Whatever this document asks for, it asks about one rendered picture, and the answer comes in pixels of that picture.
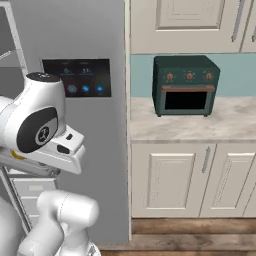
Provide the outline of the yellow lemon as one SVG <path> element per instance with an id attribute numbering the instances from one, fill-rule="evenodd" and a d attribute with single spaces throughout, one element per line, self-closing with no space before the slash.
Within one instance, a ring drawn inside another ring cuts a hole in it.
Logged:
<path id="1" fill-rule="evenodd" d="M 10 150 L 11 155 L 18 160 L 25 160 L 26 158 L 23 156 L 18 155 L 14 150 Z"/>

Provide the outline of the cream base cupboard door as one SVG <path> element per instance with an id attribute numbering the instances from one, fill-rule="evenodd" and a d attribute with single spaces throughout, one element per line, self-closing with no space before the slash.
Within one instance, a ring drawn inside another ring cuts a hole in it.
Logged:
<path id="1" fill-rule="evenodd" d="M 242 217 L 256 183 L 256 143 L 218 143 L 200 216 Z"/>
<path id="2" fill-rule="evenodd" d="M 206 148 L 210 156 L 202 173 Z M 134 144 L 132 217 L 197 218 L 215 144 Z"/>

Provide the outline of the grey fridge with touch screen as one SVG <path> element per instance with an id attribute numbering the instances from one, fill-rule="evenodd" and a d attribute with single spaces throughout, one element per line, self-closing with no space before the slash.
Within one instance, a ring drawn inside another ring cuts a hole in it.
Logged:
<path id="1" fill-rule="evenodd" d="M 111 94 L 69 98 L 66 122 L 85 137 L 82 174 L 62 172 L 60 189 L 96 199 L 89 230 L 99 245 L 125 244 L 128 197 L 125 0 L 0 0 L 0 95 L 14 98 L 26 72 L 50 59 L 107 59 Z"/>

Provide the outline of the dark green toaster oven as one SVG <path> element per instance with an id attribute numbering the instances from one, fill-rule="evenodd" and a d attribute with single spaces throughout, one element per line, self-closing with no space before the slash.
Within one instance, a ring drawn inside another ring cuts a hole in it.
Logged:
<path id="1" fill-rule="evenodd" d="M 220 68 L 205 55 L 156 56 L 152 99 L 155 113 L 203 115 L 212 113 Z"/>

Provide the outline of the narrow cream wall cupboard door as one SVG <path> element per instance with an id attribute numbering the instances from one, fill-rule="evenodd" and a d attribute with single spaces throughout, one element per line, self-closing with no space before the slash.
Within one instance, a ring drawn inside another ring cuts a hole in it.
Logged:
<path id="1" fill-rule="evenodd" d="M 251 41 L 253 29 L 256 25 L 256 0 L 252 0 L 248 14 L 247 24 L 244 31 L 244 38 L 240 51 L 243 53 L 256 53 L 256 41 Z"/>

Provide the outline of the grey freezer shelf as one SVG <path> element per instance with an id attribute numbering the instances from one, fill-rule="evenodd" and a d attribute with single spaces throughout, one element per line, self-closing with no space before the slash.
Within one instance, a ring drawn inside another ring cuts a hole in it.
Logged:
<path id="1" fill-rule="evenodd" d="M 51 175 L 59 175 L 61 170 L 48 165 L 41 165 L 37 162 L 29 162 L 27 160 L 19 160 L 13 157 L 0 155 L 0 165 L 8 168 L 22 171 L 31 175 L 48 177 Z"/>

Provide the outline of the white freezer drawer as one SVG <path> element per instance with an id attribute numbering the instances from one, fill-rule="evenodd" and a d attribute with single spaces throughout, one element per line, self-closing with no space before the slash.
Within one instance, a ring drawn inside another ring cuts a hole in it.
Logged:
<path id="1" fill-rule="evenodd" d="M 21 202 L 25 216 L 30 227 L 34 227 L 38 222 L 39 213 L 37 210 L 37 200 L 44 191 L 55 190 L 57 188 L 55 178 L 12 178 L 15 192 Z"/>

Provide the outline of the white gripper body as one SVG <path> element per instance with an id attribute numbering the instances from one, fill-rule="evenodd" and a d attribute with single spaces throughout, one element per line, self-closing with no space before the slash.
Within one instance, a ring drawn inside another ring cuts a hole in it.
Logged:
<path id="1" fill-rule="evenodd" d="M 48 166 L 55 167 L 73 174 L 80 174 L 84 168 L 86 149 L 79 147 L 72 152 L 62 145 L 57 146 L 56 151 L 38 150 L 34 153 L 35 160 Z"/>

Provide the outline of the wide cream wall cupboard door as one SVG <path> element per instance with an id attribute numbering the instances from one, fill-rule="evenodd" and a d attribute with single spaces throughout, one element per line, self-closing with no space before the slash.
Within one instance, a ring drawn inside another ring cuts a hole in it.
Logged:
<path id="1" fill-rule="evenodd" d="M 251 3 L 245 0 L 237 38 L 231 42 L 239 0 L 131 0 L 131 52 L 237 52 Z"/>

